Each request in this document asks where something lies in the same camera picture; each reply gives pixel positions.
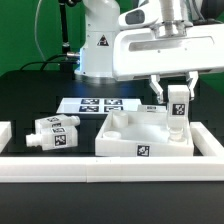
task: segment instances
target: white robot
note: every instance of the white robot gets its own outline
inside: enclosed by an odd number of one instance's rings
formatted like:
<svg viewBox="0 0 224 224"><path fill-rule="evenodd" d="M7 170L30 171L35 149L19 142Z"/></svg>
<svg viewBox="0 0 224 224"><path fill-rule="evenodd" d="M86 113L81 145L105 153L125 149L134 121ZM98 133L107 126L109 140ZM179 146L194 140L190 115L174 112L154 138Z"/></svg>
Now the white robot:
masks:
<svg viewBox="0 0 224 224"><path fill-rule="evenodd" d="M77 76L98 83L148 79L159 103L164 103L160 78L186 76L188 86L168 87L166 118L169 139L185 139L198 75L224 70L224 25L193 26L185 0L140 0L138 8L120 16L115 0L84 4L86 43Z"/></svg>

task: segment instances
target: black table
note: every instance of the black table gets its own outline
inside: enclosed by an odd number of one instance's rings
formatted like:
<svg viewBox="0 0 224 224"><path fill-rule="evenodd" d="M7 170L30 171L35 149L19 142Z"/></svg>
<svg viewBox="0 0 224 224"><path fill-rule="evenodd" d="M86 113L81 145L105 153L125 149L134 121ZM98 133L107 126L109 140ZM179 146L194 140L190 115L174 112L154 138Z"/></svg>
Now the black table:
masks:
<svg viewBox="0 0 224 224"><path fill-rule="evenodd" d="M182 82L162 80L161 85ZM13 125L13 138L1 154L7 157L94 155L94 140L106 115L80 115L78 147L56 152L26 147L25 135L34 132L34 120L55 115L63 97L156 103L147 80L96 86L59 72L12 71L0 77L0 91L0 120ZM190 120L202 121L222 142L224 113L217 105L223 105L223 96L203 81L195 92ZM1 222L10 224L223 223L223 192L223 182L0 184L0 214Z"/></svg>

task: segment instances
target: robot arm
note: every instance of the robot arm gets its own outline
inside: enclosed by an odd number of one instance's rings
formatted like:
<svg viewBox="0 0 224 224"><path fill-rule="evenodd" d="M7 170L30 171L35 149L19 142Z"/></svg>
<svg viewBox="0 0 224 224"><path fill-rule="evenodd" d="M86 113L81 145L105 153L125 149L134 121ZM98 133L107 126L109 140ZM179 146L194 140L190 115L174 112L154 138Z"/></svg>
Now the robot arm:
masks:
<svg viewBox="0 0 224 224"><path fill-rule="evenodd" d="M186 76L190 98L194 99L198 74L224 71L224 25L193 27L183 0L151 0L142 7L149 9L153 1L160 4L158 20L146 28L130 26L116 37L114 77L118 81L150 79L159 103L163 103L160 78Z"/></svg>

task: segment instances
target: white border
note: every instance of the white border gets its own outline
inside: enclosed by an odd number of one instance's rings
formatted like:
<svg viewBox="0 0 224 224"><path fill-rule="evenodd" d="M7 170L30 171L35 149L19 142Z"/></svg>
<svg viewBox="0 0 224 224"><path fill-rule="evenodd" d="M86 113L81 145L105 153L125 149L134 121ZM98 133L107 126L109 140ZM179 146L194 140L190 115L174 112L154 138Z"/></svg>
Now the white border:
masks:
<svg viewBox="0 0 224 224"><path fill-rule="evenodd" d="M222 157L0 158L0 182L224 180Z"/></svg>

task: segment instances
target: small white bottle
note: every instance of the small white bottle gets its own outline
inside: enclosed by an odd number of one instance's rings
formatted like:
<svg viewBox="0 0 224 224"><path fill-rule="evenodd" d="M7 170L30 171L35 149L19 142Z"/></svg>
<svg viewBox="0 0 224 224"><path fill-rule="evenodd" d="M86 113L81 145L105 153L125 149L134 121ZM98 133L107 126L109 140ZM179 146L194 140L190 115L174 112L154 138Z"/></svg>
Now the small white bottle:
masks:
<svg viewBox="0 0 224 224"><path fill-rule="evenodd" d="M78 145L77 130L74 126L42 129L41 133L26 136L27 147L42 146L43 151Z"/></svg>
<svg viewBox="0 0 224 224"><path fill-rule="evenodd" d="M41 133L42 129L63 127L63 126L77 126L80 124L80 119L77 116L68 117L64 114L46 117L35 120L36 134Z"/></svg>

